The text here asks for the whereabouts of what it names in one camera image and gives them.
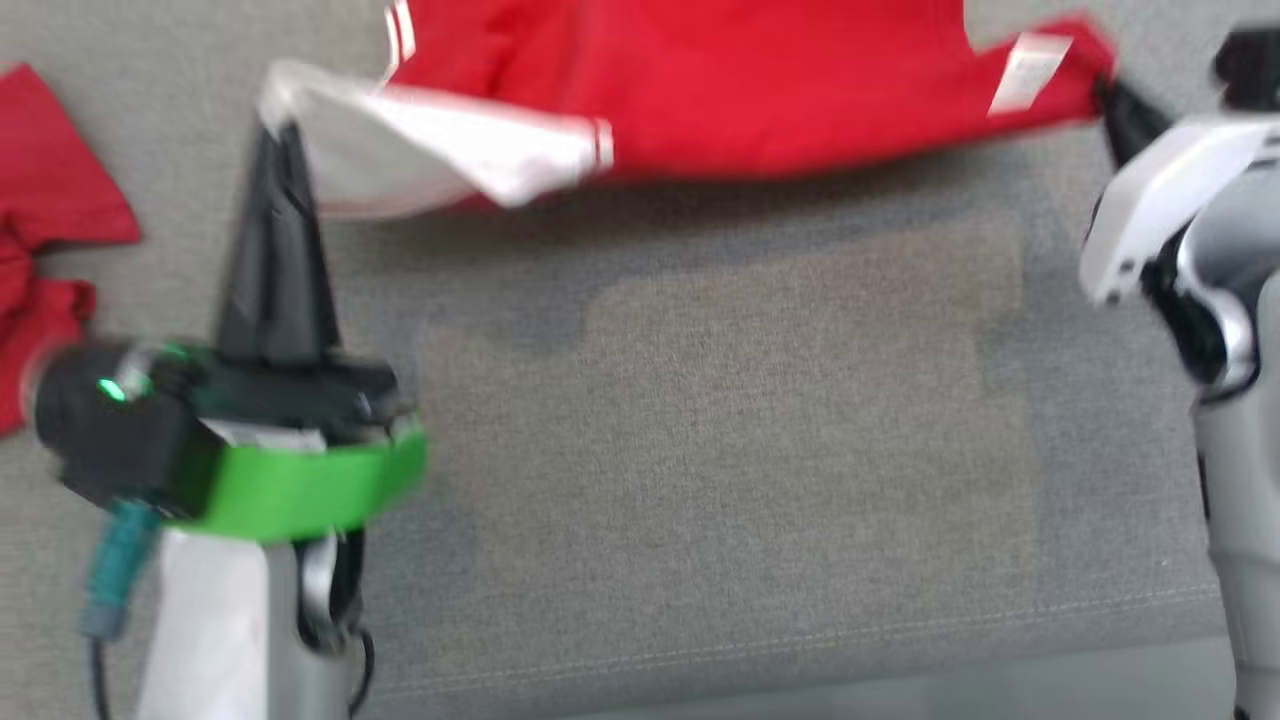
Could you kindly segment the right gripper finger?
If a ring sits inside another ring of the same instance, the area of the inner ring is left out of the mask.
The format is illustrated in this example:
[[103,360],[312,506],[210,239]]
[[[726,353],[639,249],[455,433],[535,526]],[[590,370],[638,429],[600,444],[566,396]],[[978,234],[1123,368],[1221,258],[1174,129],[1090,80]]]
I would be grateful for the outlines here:
[[1125,167],[1171,128],[1171,117],[1128,79],[1097,79],[1094,102],[1115,169]]

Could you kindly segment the red basketball shorts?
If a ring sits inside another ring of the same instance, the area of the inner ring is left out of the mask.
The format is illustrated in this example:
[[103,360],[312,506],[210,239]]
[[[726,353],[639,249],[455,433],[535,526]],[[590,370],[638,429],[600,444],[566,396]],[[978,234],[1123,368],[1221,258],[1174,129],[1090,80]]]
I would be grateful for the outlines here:
[[140,240],[125,195],[49,85],[26,63],[0,73],[0,438],[24,424],[28,365],[79,340],[97,306],[90,282],[41,275],[37,256]]

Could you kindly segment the red white basketball jersey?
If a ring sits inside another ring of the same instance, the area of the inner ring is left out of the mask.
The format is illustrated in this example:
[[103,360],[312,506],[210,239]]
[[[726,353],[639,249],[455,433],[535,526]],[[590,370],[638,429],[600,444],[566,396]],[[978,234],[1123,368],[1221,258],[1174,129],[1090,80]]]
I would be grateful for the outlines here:
[[259,95],[329,217],[865,167],[1091,120],[1117,69],[1083,14],[973,47],[965,0],[393,0],[384,20],[380,78],[279,60]]

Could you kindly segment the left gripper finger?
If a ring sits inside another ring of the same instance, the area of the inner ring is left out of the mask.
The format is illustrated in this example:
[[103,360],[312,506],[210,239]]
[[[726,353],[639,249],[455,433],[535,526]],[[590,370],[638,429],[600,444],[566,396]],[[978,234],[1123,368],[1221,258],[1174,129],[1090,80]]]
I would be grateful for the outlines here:
[[236,222],[215,348],[237,364],[321,366],[340,343],[301,128],[262,127]]

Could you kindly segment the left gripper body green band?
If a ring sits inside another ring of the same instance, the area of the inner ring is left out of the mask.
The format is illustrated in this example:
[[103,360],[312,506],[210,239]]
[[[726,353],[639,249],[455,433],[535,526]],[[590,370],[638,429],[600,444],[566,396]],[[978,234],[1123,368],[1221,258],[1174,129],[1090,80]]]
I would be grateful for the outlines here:
[[174,345],[221,441],[204,510],[174,528],[271,544],[357,530],[428,473],[429,442],[392,365],[337,355],[311,368],[230,363]]

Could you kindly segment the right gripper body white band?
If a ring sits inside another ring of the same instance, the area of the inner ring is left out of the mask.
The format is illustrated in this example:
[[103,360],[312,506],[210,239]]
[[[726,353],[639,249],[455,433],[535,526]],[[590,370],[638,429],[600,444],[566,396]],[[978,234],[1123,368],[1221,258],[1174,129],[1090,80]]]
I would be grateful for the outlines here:
[[1280,135],[1280,115],[1176,122],[1105,187],[1080,256],[1080,287],[1103,306],[1133,293],[1140,268]]

